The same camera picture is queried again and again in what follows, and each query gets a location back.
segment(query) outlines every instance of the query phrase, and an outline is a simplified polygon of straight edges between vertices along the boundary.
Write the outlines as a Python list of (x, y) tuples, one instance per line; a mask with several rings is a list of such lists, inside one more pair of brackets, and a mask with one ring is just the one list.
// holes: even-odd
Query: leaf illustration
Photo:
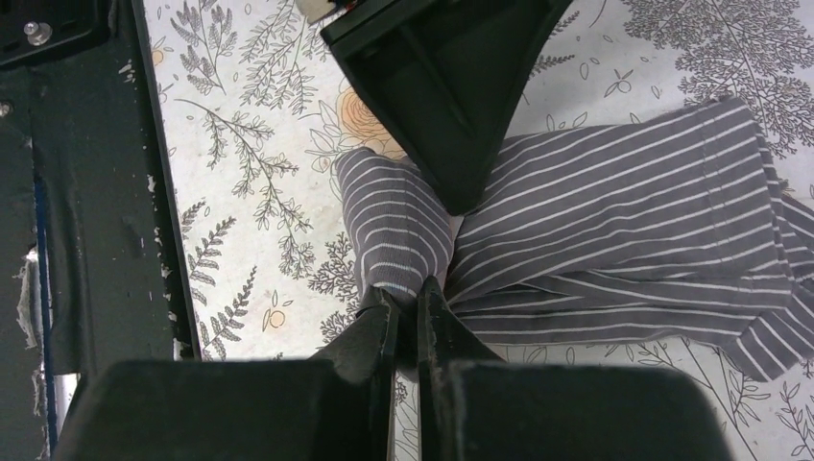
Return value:
[(526, 357), (526, 363), (545, 363), (548, 359), (548, 349), (545, 347), (536, 348)]
[(333, 139), (314, 129), (311, 129), (311, 140), (322, 152), (333, 152), (334, 150)]
[(224, 343), (221, 341), (221, 338), (213, 339), (212, 346), (215, 348), (215, 352), (218, 353), (218, 357), (221, 360), (227, 359), (227, 349), (224, 347)]
[(617, 89), (619, 89), (619, 82), (611, 84), (608, 86), (608, 89), (605, 90), (605, 97), (611, 96)]
[(209, 344), (209, 330), (206, 329), (206, 324), (204, 322), (198, 322), (198, 334), (201, 335), (201, 342), (204, 346)]
[(682, 52), (676, 69), (690, 74), (679, 85), (687, 104), (735, 93), (769, 135), (772, 155), (794, 155), (800, 144), (814, 147), (811, 87), (794, 76), (814, 65), (814, 37), (795, 17), (800, 2), (622, 3), (632, 14), (628, 35)]
[[(226, 94), (218, 75), (218, 59), (231, 56), (237, 40), (237, 33), (231, 31), (231, 9), (224, 12), (221, 6), (215, 6), (216, 2), (199, 2), (199, 10), (184, 1), (182, 10), (176, 12), (180, 24), (170, 18), (173, 29), (187, 43), (186, 53), (180, 54), (181, 64), (188, 72), (186, 80), (204, 95), (216, 87)], [(204, 24), (203, 12), (211, 12), (208, 26)], [(205, 56), (198, 54), (199, 47)]]
[(582, 127), (583, 124), (587, 120), (587, 112), (581, 113), (577, 118), (574, 119), (574, 123), (571, 125), (572, 128), (579, 128)]
[(209, 340), (208, 331), (205, 331), (206, 324), (199, 322), (199, 330), (205, 331), (201, 333), (202, 338), (204, 338), (205, 335), (202, 352), (207, 352), (207, 348), (211, 346), (215, 349), (215, 352), (221, 360), (226, 360), (227, 351), (226, 348), (224, 348), (222, 338), (231, 342), (241, 341), (240, 336), (235, 333), (235, 330), (242, 329), (246, 325), (234, 320), (234, 317), (242, 317), (248, 313), (248, 311), (241, 308), (241, 306), (249, 304), (249, 297), (251, 296), (251, 290), (254, 288), (254, 278), (256, 274), (257, 266), (254, 266), (251, 268), (249, 277), (246, 279), (246, 283), (243, 284), (241, 291), (238, 292), (232, 300), (231, 306), (225, 305), (223, 312), (218, 312), (216, 317), (209, 317), (213, 332), (211, 341)]
[(212, 278), (209, 274), (205, 274), (201, 271), (192, 271), (189, 274), (189, 278), (195, 281), (199, 281), (201, 283), (206, 283), (207, 285), (215, 286), (215, 279)]
[(330, 343), (337, 338), (350, 324), (354, 317), (351, 314), (334, 312), (327, 319), (320, 322), (320, 331), (323, 334), (323, 342)]
[(240, 341), (240, 337), (238, 337), (236, 334), (232, 333), (231, 330), (228, 329), (228, 328), (224, 328), (223, 330), (221, 330), (221, 337), (225, 338), (225, 339), (227, 339), (229, 341), (232, 341), (232, 342), (239, 342)]
[(788, 398), (789, 400), (793, 399), (797, 396), (797, 393), (800, 391), (800, 384), (798, 383), (796, 386), (792, 387), (790, 391), (788, 391)]
[(192, 299), (197, 300), (199, 303), (206, 305), (206, 296), (204, 293), (201, 293), (201, 290), (195, 288), (194, 286), (189, 287), (190, 295), (192, 295)]
[(323, 120), (324, 127), (339, 128), (339, 117), (336, 115), (336, 111), (325, 101), (320, 101), (320, 117)]
[(317, 90), (309, 85), (314, 76), (306, 73), (302, 59), (324, 61), (326, 49), (317, 31), (321, 23), (308, 26), (293, 0), (283, 0), (277, 11), (251, 29), (242, 59), (248, 62), (248, 81), (241, 96), (243, 104), (288, 108), (302, 114)]

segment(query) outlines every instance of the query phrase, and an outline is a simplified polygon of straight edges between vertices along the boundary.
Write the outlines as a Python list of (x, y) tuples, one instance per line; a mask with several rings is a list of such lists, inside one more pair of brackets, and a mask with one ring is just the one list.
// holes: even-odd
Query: orange flower print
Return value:
[(350, 85), (340, 92), (336, 112), (340, 129), (348, 136), (344, 144), (364, 145), (377, 154), (393, 160), (407, 157), (404, 149), (395, 142)]
[(151, 57), (153, 58), (153, 67), (158, 67), (159, 64), (164, 62), (166, 53), (172, 53), (173, 51), (175, 51), (169, 46), (163, 46), (165, 39), (167, 39), (166, 36), (159, 38), (158, 41), (154, 43), (153, 46), (151, 47), (152, 49)]

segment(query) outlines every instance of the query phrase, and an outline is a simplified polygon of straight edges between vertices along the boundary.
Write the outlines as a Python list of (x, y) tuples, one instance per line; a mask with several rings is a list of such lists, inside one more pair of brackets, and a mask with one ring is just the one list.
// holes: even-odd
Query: gray striped fabric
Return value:
[(814, 356), (814, 213), (781, 194), (737, 99), (507, 139), (457, 237), (411, 165), (363, 149), (337, 168), (360, 293), (409, 303), (447, 271), (489, 343), (683, 335), (758, 380)]

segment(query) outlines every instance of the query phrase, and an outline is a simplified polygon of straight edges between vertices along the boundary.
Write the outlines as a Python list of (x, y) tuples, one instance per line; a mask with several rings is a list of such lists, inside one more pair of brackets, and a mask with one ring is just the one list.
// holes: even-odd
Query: metal screw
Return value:
[(28, 42), (34, 46), (39, 46), (45, 44), (49, 38), (51, 38), (51, 34), (54, 31), (51, 29), (51, 26), (48, 25), (47, 22), (28, 22), (23, 27), (23, 33), (28, 36)]
[(26, 36), (32, 36), (36, 34), (36, 31), (39, 30), (39, 24), (35, 22), (29, 22), (28, 24), (23, 27), (23, 32), (25, 32)]
[(12, 107), (11, 103), (0, 101), (0, 118), (12, 113), (12, 110), (14, 110), (14, 107)]

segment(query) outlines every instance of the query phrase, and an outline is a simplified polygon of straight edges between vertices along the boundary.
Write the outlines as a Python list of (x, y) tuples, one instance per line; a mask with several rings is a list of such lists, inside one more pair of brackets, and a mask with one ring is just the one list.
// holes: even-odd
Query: black line drawing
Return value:
[(802, 375), (805, 376), (806, 379), (814, 377), (814, 360), (805, 360), (800, 363), (800, 366), (802, 368)]
[[(785, 403), (777, 414), (780, 422), (795, 432), (800, 437), (800, 444), (791, 449), (791, 456), (797, 457), (807, 455), (808, 459), (814, 459), (814, 449), (808, 444), (809, 440), (814, 440), (814, 413), (808, 403), (798, 408), (792, 399), (800, 392), (800, 384), (788, 387), (788, 383), (783, 381), (783, 389), (780, 391), (780, 399)], [(808, 396), (814, 402), (814, 396)]]
[(409, 382), (405, 386), (405, 399), (395, 408), (396, 427), (401, 430), (395, 434), (396, 461), (419, 460), (419, 401), (416, 385)]
[[(565, 29), (568, 28), (577, 18), (580, 16), (579, 11), (575, 11), (569, 16), (563, 17), (560, 21), (557, 22), (557, 25), (554, 26), (554, 30), (551, 32), (550, 38), (557, 36), (557, 34), (563, 32)], [(576, 58), (576, 55), (566, 55), (566, 56), (550, 56), (544, 53), (541, 53), (537, 61), (535, 61), (534, 67), (532, 68), (532, 72), (529, 75), (529, 80), (532, 80), (537, 75), (541, 74), (543, 70), (550, 69), (555, 65), (562, 64), (564, 62), (568, 62)]]
[(328, 250), (328, 261), (324, 262), (317, 272), (308, 279), (308, 288), (332, 295), (347, 304), (348, 312), (356, 312), (359, 307), (356, 281), (353, 277), (353, 249), (350, 239), (344, 232), (337, 234), (337, 239), (325, 242)]
[(616, 74), (616, 81), (605, 90), (605, 97), (611, 96), (615, 91), (625, 94), (630, 93), (633, 86), (628, 82), (628, 78), (633, 75), (634, 70), (631, 69), (625, 75), (622, 75), (617, 69), (613, 69), (613, 73)]
[(583, 112), (577, 115), (576, 118), (571, 122), (571, 126), (568, 126), (568, 122), (560, 122), (559, 124), (554, 120), (554, 116), (550, 113), (545, 116), (545, 127), (548, 132), (554, 132), (556, 130), (565, 130), (571, 128), (580, 128), (582, 127), (585, 122), (587, 121), (587, 112)]
[(774, 139), (779, 158), (814, 147), (811, 88), (791, 76), (814, 65), (814, 37), (792, 14), (798, 0), (622, 0), (633, 18), (628, 35), (682, 50), (676, 69), (687, 104), (733, 93), (749, 104)]
[(180, 238), (181, 240), (189, 240), (189, 233), (192, 230), (192, 225), (195, 224), (195, 219), (198, 217), (198, 212), (201, 208), (206, 206), (206, 200), (201, 200), (191, 207), (187, 208), (180, 216)]
[(353, 314), (346, 312), (336, 311), (328, 316), (327, 319), (320, 322), (320, 331), (323, 334), (323, 342), (330, 343), (337, 338), (345, 328), (353, 323), (355, 317)]
[(224, 340), (237, 343), (241, 341), (240, 336), (235, 333), (235, 330), (243, 329), (246, 325), (238, 322), (236, 317), (244, 317), (249, 311), (246, 306), (249, 305), (249, 297), (251, 296), (251, 289), (254, 288), (254, 276), (257, 274), (257, 266), (251, 268), (249, 278), (244, 283), (240, 292), (235, 295), (231, 302), (224, 306), (222, 312), (218, 312), (217, 317), (209, 317), (209, 322), (212, 325), (212, 336), (209, 336), (209, 329), (206, 323), (199, 320), (198, 333), (201, 335), (201, 353), (206, 360), (212, 360), (212, 352), (210, 346), (218, 354), (221, 360), (227, 359), (227, 349), (224, 346)]
[[(190, 7), (186, 0), (183, 9), (176, 12), (178, 22), (170, 18), (173, 28), (187, 43), (186, 53), (181, 53), (180, 61), (189, 72), (189, 81), (201, 94), (209, 94), (212, 88), (219, 88), (226, 94), (224, 84), (218, 75), (218, 59), (229, 57), (237, 43), (237, 33), (231, 30), (232, 13), (216, 5), (218, 0), (198, 0), (198, 7)], [(206, 25), (206, 13), (211, 16)], [(206, 56), (198, 50), (203, 47)]]
[(294, 279), (308, 277), (313, 272), (314, 252), (310, 243), (299, 243), (298, 233), (308, 233), (313, 227), (310, 220), (305, 218), (301, 206), (293, 198), (284, 200), (282, 190), (277, 188), (275, 179), (282, 179), (289, 174), (294, 177), (299, 167), (293, 164), (285, 154), (266, 157), (263, 153), (264, 142), (274, 134), (266, 123), (255, 116), (251, 121), (246, 112), (236, 111), (231, 119), (218, 115), (198, 103), (186, 99), (177, 99), (186, 104), (197, 107), (205, 112), (203, 126), (209, 133), (212, 146), (208, 154), (211, 161), (207, 164), (214, 169), (218, 162), (227, 157), (229, 140), (226, 133), (232, 134), (234, 147), (232, 151), (240, 159), (240, 170), (243, 177), (232, 188), (232, 194), (245, 199), (254, 195), (252, 185), (261, 177), (265, 184), (260, 188), (260, 203), (254, 212), (254, 220), (259, 230), (268, 230), (271, 219), (277, 219), (276, 228), (286, 230), (279, 241), (278, 247), (282, 250), (279, 270), (286, 276)]
[(327, 49), (319, 36), (322, 25), (309, 28), (294, 0), (284, 0), (274, 14), (252, 28), (251, 36), (240, 48), (240, 62), (250, 65), (242, 104), (271, 109), (285, 106), (294, 115), (302, 114), (317, 89), (309, 85), (314, 76), (306, 72), (301, 59), (327, 59)]
[(596, 24), (597, 21), (599, 21), (600, 17), (602, 17), (602, 13), (605, 12), (605, 7), (606, 7), (607, 4), (608, 4), (608, 0), (602, 0), (602, 7), (599, 9), (599, 12), (596, 14), (596, 18), (594, 18), (593, 22), (591, 22), (590, 25), (587, 26), (589, 29), (591, 27), (593, 27), (593, 25)]
[(267, 328), (280, 328), (285, 324), (285, 313), (277, 308), (288, 307), (293, 304), (294, 300), (288, 300), (280, 304), (279, 295), (277, 290), (272, 293), (272, 306), (266, 309), (263, 314), (263, 324), (260, 331), (265, 332)]
[(192, 282), (195, 281), (209, 286), (217, 286), (217, 281), (212, 275), (207, 273), (207, 270), (220, 270), (220, 266), (215, 262), (214, 258), (223, 254), (214, 247), (219, 247), (224, 244), (223, 238), (236, 222), (236, 219), (229, 216), (227, 219), (216, 224), (215, 230), (210, 230), (209, 235), (201, 239), (201, 246), (195, 247), (195, 255), (186, 255), (187, 271), (189, 271), (190, 281), (189, 290), (192, 298), (203, 305), (206, 305), (206, 296), (204, 296), (204, 293), (201, 291), (200, 285), (193, 285)]
[(345, 331), (356, 318), (359, 310), (358, 288), (353, 276), (353, 249), (344, 232), (336, 240), (325, 242), (328, 261), (320, 265), (316, 274), (308, 279), (308, 288), (324, 295), (331, 295), (346, 304), (345, 312), (336, 311), (320, 322), (323, 341), (327, 344)]

